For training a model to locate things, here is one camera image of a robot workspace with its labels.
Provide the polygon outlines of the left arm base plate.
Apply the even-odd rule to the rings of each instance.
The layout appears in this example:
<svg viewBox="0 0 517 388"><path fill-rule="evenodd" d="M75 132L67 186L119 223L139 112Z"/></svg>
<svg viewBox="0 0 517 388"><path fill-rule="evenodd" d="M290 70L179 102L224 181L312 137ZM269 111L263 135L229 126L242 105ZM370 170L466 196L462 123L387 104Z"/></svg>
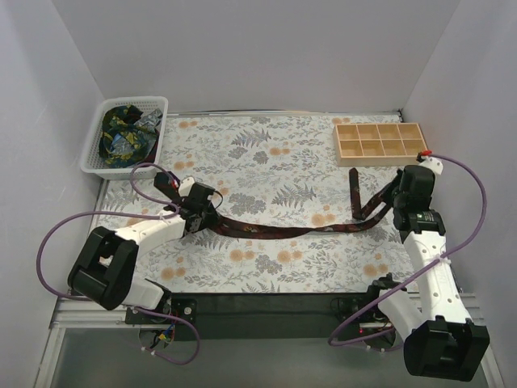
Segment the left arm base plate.
<svg viewBox="0 0 517 388"><path fill-rule="evenodd" d="M197 313L197 300L191 298L168 297L158 304L153 311L157 314L166 314L179 317L189 323L194 323ZM161 318L155 315L144 314L133 308L127 308L124 322L129 325L165 325L172 324L168 318Z"/></svg>

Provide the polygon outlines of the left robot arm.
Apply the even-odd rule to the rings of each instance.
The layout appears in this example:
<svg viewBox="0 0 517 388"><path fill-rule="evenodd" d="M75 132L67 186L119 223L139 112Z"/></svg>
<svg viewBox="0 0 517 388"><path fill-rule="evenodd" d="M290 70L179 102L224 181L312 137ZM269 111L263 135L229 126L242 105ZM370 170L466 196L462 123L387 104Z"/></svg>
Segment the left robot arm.
<svg viewBox="0 0 517 388"><path fill-rule="evenodd" d="M172 240L214 226L218 213L212 204L216 190L193 178L179 186L179 196L156 219L117 230L97 227L88 236L73 265L68 286L106 310L118 306L144 308L154 323L172 312L165 289L135 275L137 260Z"/></svg>

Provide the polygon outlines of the dark red patterned tie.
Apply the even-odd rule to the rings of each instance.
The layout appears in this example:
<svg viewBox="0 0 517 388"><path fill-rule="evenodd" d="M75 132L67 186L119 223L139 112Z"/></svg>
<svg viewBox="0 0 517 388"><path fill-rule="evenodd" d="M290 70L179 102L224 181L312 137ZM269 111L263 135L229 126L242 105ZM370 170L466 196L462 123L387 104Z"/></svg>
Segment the dark red patterned tie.
<svg viewBox="0 0 517 388"><path fill-rule="evenodd" d="M320 227L277 227L237 221L218 213L218 223L211 229L206 230L211 230L216 234L230 238L262 240L295 238L310 232L343 234L362 232L376 226L393 207L390 195L394 188L395 179L384 186L367 204L362 205L359 192L359 173L355 168L350 169L351 210L352 217L356 220L355 223L332 224ZM154 177L153 185L171 200L173 204L180 205L181 198L178 193L179 180L174 174L169 171L157 173Z"/></svg>

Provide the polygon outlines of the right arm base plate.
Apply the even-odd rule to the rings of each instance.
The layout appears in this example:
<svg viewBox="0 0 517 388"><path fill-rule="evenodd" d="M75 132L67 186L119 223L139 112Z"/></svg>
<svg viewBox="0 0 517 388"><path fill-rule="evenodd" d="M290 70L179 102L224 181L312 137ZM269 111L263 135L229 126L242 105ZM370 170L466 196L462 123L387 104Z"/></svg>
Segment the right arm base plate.
<svg viewBox="0 0 517 388"><path fill-rule="evenodd" d="M340 323L344 322L364 306L364 301L359 297L335 297L330 301L330 309ZM372 307L354 320L354 323L386 322L388 322L387 317L381 313L377 307Z"/></svg>

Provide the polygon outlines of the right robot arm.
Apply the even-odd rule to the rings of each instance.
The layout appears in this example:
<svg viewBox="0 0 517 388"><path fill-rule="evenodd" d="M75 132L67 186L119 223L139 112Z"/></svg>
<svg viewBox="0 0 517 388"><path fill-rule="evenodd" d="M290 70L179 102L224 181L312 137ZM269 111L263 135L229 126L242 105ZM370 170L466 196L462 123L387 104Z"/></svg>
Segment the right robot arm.
<svg viewBox="0 0 517 388"><path fill-rule="evenodd" d="M431 209L435 176L440 167L427 163L409 165L397 173L393 194L393 224L398 230L414 269L420 307L407 292L386 289L369 297L367 315L387 318L403 341L407 371L413 376L461 382L473 379L490 344L486 327L475 324L460 299L445 256L443 218Z"/></svg>

